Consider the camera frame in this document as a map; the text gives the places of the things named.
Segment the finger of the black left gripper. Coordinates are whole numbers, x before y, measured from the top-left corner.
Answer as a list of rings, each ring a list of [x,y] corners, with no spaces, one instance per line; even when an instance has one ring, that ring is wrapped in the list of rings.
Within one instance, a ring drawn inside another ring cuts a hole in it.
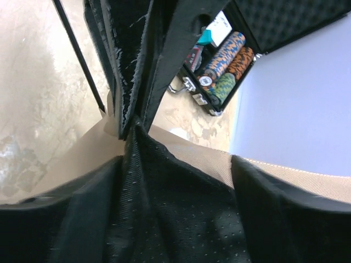
[[[186,56],[228,1],[151,1],[141,39],[138,118],[150,130],[162,97]]]
[[[115,130],[124,139],[135,110],[153,1],[85,1],[84,18],[112,95]]]

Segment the beige fabric pet tent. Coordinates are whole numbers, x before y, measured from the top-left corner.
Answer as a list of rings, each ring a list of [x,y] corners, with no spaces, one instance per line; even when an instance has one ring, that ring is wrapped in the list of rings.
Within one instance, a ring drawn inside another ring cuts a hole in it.
[[[230,155],[108,113],[25,197],[1,262],[350,262],[350,178]]]

